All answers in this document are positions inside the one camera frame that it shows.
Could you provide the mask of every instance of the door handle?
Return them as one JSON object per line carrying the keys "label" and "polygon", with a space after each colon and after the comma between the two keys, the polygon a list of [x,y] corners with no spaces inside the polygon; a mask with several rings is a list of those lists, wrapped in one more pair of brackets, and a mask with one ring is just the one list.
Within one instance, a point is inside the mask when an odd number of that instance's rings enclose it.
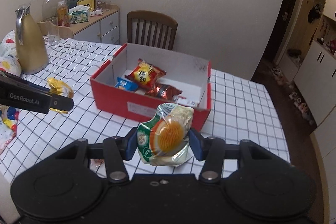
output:
{"label": "door handle", "polygon": [[282,16],[282,20],[283,21],[286,21],[287,20],[287,17],[288,17],[288,12],[285,12]]}
{"label": "door handle", "polygon": [[322,56],[322,58],[321,58],[321,60],[320,60],[320,64],[321,64],[321,62],[322,62],[322,60],[323,60],[323,57],[324,57],[324,54],[323,54],[323,56]]}

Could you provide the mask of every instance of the colorful fabric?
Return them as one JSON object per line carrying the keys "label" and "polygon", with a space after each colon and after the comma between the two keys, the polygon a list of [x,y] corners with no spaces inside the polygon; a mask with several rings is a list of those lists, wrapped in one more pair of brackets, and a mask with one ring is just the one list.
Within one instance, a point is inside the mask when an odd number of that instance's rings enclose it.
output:
{"label": "colorful fabric", "polygon": [[[0,71],[16,76],[21,74],[15,47],[15,31],[9,32],[0,44]],[[15,107],[0,105],[0,154],[16,136],[19,111]]]}

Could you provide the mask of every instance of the open box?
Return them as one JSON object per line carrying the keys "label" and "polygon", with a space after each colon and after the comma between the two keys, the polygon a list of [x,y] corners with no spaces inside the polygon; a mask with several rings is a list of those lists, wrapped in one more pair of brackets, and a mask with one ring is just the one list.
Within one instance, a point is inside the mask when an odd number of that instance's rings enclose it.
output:
{"label": "open box", "polygon": [[167,102],[156,97],[117,89],[117,77],[125,78],[138,65],[141,58],[167,74],[158,83],[172,85],[183,91],[181,96],[198,101],[194,108],[192,127],[200,131],[211,108],[210,62],[202,58],[157,47],[124,44],[90,78],[98,109],[139,122],[154,117],[157,106]]}

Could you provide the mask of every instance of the gold thermos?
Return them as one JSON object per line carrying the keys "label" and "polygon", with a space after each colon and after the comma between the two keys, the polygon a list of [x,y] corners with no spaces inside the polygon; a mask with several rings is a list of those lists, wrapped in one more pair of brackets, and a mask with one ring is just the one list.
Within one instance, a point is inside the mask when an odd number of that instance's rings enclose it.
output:
{"label": "gold thermos", "polygon": [[15,44],[22,72],[33,75],[49,63],[40,28],[30,14],[30,5],[22,5],[16,11]]}

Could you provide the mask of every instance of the checkered tablecloth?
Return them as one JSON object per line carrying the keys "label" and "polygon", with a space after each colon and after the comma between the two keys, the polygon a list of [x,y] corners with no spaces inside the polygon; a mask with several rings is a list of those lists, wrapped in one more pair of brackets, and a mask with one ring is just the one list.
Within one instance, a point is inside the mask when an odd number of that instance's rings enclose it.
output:
{"label": "checkered tablecloth", "polygon": [[[69,114],[20,112],[17,137],[0,155],[0,172],[8,182],[78,138],[102,142],[110,136],[125,136],[138,126],[136,121],[98,110],[93,99],[89,78],[119,47],[73,39],[61,40],[57,46],[47,45],[49,65],[24,79],[44,86],[48,77],[66,82],[75,91],[75,106]],[[266,88],[218,70],[211,70],[210,81],[212,110],[201,133],[231,144],[250,139],[289,161],[283,130]],[[134,173],[194,173],[198,177],[203,164],[192,157],[179,167],[155,167],[142,163],[137,152],[132,160],[125,161],[130,178]],[[91,169],[106,176],[104,164],[92,165]],[[236,169],[237,160],[225,160],[222,176]]]}

